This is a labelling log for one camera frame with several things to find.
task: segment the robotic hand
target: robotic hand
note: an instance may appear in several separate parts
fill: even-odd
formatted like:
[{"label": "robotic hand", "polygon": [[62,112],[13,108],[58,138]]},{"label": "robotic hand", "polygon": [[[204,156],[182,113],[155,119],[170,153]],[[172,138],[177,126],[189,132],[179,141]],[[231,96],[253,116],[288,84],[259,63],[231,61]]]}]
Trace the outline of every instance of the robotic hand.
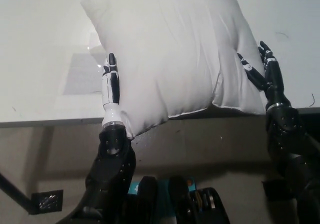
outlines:
[{"label": "robotic hand", "polygon": [[300,224],[320,223],[320,144],[305,130],[298,111],[284,94],[279,63],[260,42],[265,77],[238,54],[248,79],[265,92],[268,152],[297,201]]}]

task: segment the black joint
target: black joint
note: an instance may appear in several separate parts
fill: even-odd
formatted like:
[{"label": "black joint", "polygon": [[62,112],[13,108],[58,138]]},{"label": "black joint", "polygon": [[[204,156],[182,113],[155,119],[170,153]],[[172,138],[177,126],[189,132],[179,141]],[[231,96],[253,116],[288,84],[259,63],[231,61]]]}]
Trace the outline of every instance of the black joint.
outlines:
[{"label": "black joint", "polygon": [[285,133],[301,131],[304,127],[299,112],[289,106],[274,107],[270,110],[268,116],[272,118],[278,128]]},{"label": "black joint", "polygon": [[124,146],[129,145],[126,128],[123,125],[110,125],[103,129],[99,134],[100,146],[99,156],[116,156]]}]

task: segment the white table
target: white table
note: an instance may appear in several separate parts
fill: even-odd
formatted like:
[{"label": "white table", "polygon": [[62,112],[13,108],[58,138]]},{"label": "white table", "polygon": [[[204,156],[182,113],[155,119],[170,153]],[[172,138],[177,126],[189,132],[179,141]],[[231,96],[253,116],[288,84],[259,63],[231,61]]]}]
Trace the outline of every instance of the white table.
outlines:
[{"label": "white table", "polygon": [[[319,113],[320,0],[238,1],[256,40],[274,50],[292,105]],[[99,90],[77,93],[90,77],[70,81],[88,65],[100,77],[92,53],[103,55],[80,0],[0,0],[0,13],[0,127],[101,122]]]}]

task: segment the black robotic forearm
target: black robotic forearm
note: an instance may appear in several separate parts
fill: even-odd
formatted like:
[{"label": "black robotic forearm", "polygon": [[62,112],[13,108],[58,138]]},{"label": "black robotic forearm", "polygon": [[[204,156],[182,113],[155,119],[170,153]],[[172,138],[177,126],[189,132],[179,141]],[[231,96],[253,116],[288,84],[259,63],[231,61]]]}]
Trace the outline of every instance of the black robotic forearm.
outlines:
[{"label": "black robotic forearm", "polygon": [[57,224],[117,223],[136,167],[136,156],[123,125],[110,125],[99,135],[97,157],[86,177],[78,206]]},{"label": "black robotic forearm", "polygon": [[299,112],[284,94],[279,63],[261,42],[263,77],[239,54],[249,80],[265,92],[268,153],[297,200],[300,224],[320,223],[320,144],[305,130]]},{"label": "black robotic forearm", "polygon": [[288,106],[267,113],[268,152],[297,200],[300,224],[320,223],[319,143],[305,131],[299,113]]}]

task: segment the black robotic finger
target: black robotic finger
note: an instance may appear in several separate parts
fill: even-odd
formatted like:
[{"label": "black robotic finger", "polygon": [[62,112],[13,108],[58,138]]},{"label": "black robotic finger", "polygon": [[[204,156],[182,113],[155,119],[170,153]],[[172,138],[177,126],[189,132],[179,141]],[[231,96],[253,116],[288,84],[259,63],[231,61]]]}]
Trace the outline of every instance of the black robotic finger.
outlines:
[{"label": "black robotic finger", "polygon": [[250,65],[240,53],[238,53],[238,57],[240,58],[241,64],[248,79],[254,84],[256,88],[261,91],[266,91],[268,88],[268,83],[264,76],[262,76],[252,65]]},{"label": "black robotic finger", "polygon": [[260,41],[260,46],[263,48],[263,50],[266,51],[271,51],[270,48],[265,44],[263,41]]}]

